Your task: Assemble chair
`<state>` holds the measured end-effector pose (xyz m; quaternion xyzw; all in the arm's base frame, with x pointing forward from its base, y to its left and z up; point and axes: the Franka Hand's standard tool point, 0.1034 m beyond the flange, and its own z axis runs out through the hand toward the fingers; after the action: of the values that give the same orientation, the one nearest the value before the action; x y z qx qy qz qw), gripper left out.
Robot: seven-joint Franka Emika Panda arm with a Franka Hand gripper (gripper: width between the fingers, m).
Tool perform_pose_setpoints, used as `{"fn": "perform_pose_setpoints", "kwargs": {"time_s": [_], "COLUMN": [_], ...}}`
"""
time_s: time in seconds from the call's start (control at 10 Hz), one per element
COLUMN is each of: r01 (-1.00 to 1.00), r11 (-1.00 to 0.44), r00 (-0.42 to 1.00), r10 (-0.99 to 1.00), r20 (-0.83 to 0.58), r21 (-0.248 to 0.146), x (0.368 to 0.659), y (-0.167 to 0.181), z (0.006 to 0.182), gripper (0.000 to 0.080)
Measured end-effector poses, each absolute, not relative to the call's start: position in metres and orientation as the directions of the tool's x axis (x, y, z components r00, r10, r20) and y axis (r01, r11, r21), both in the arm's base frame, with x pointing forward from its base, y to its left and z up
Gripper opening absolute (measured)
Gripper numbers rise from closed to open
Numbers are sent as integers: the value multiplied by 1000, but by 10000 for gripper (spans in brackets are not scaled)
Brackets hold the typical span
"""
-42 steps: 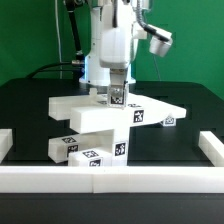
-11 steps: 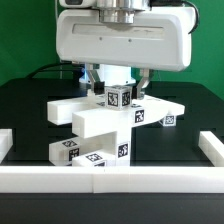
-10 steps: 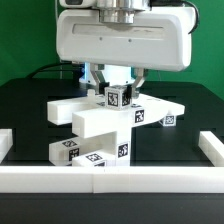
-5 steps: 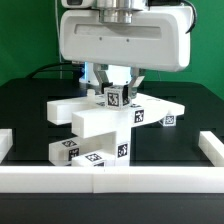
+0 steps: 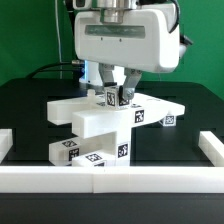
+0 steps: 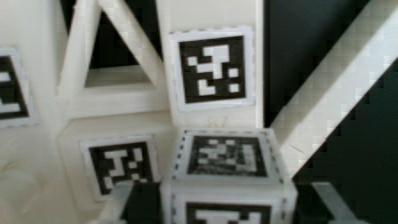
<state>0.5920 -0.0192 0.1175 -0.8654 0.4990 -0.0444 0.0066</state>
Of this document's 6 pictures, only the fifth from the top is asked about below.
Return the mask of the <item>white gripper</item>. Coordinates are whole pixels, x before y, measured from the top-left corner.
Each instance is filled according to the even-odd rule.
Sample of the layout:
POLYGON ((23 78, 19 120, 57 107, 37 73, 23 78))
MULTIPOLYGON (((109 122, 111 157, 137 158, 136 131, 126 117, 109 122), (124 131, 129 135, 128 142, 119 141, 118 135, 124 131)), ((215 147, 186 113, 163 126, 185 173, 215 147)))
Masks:
POLYGON ((140 70, 169 73, 177 67, 179 27, 170 33, 175 20, 175 8, 126 11, 123 23, 115 25, 102 24, 99 11, 80 12, 75 20, 75 51, 79 59, 100 63, 104 87, 116 85, 113 65, 125 67, 122 98, 132 100, 140 70))

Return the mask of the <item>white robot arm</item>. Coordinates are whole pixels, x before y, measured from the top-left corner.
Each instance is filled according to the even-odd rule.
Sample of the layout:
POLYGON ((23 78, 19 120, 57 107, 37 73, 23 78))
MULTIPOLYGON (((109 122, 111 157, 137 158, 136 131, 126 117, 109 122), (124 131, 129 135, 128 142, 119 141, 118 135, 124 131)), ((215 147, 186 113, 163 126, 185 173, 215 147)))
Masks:
POLYGON ((122 97, 131 99, 144 71, 169 73, 179 63, 177 0, 64 0, 75 15, 75 53, 98 65, 105 86, 124 69, 122 97))

